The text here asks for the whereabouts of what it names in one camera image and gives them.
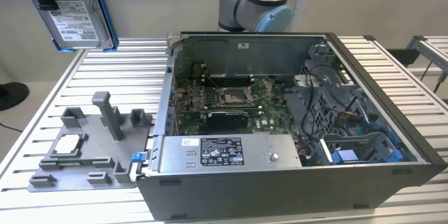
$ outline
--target gray wall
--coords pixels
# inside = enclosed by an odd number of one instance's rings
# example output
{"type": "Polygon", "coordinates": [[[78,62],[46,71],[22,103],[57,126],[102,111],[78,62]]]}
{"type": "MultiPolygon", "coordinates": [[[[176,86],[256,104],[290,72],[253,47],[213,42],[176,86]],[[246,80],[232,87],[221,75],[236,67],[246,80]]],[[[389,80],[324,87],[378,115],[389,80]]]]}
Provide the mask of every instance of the gray wall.
{"type": "MultiPolygon", "coordinates": [[[[120,37],[217,28],[217,0],[106,0],[120,37]]],[[[0,71],[17,81],[57,80],[73,54],[56,52],[30,0],[0,0],[0,71]]]]}
{"type": "Polygon", "coordinates": [[[373,35],[404,47],[413,35],[448,35],[446,0],[309,0],[300,30],[373,35]]]}
{"type": "Polygon", "coordinates": [[[2,59],[2,56],[0,54],[0,83],[5,83],[5,82],[12,81],[12,77],[10,77],[10,74],[6,68],[2,67],[1,59],[2,59]]]}

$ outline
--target blue cable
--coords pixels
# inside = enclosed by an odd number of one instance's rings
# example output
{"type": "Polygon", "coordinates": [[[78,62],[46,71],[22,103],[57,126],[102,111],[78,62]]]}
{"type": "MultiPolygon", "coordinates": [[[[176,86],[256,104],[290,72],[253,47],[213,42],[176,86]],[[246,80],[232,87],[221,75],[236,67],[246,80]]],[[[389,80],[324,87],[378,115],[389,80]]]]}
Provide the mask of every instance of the blue cable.
{"type": "Polygon", "coordinates": [[[385,134],[388,135],[392,144],[393,144],[393,145],[396,144],[396,141],[394,141],[392,132],[390,132],[382,125],[380,125],[380,124],[377,124],[377,123],[368,123],[368,124],[365,124],[361,128],[358,128],[357,135],[360,135],[360,136],[362,135],[364,129],[365,129],[368,126],[376,126],[376,127],[378,127],[378,128],[385,132],[385,134]]]}

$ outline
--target blue latch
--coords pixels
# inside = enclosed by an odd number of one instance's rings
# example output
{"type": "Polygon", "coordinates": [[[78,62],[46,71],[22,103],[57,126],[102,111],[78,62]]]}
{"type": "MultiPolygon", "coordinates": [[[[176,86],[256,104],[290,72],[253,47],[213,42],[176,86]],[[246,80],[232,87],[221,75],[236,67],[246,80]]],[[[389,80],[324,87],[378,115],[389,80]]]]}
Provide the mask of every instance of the blue latch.
{"type": "Polygon", "coordinates": [[[144,161],[146,161],[146,153],[145,152],[133,153],[130,160],[133,163],[142,163],[144,161]]]}
{"type": "Polygon", "coordinates": [[[402,161],[402,154],[397,149],[394,149],[390,157],[385,160],[385,162],[396,163],[396,162],[401,162],[401,161],[402,161]]]}

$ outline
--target barcode label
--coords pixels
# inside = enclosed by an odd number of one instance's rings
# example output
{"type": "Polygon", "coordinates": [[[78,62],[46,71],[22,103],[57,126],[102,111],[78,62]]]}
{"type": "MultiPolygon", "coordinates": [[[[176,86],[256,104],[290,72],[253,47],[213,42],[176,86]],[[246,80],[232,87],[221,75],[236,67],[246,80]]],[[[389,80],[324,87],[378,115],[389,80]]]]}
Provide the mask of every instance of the barcode label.
{"type": "Polygon", "coordinates": [[[92,19],[84,1],[56,1],[57,11],[50,11],[56,28],[64,41],[97,41],[92,19]]]}

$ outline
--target hard drive label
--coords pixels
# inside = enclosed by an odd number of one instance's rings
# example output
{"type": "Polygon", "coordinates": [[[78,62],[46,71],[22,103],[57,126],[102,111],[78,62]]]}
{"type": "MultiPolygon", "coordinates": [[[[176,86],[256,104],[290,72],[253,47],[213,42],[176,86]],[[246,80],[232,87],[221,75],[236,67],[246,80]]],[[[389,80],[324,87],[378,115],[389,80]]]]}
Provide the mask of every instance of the hard drive label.
{"type": "Polygon", "coordinates": [[[201,165],[244,165],[241,138],[201,138],[201,165]]]}
{"type": "Polygon", "coordinates": [[[84,1],[56,1],[58,10],[50,11],[64,41],[97,41],[92,19],[84,1]]]}

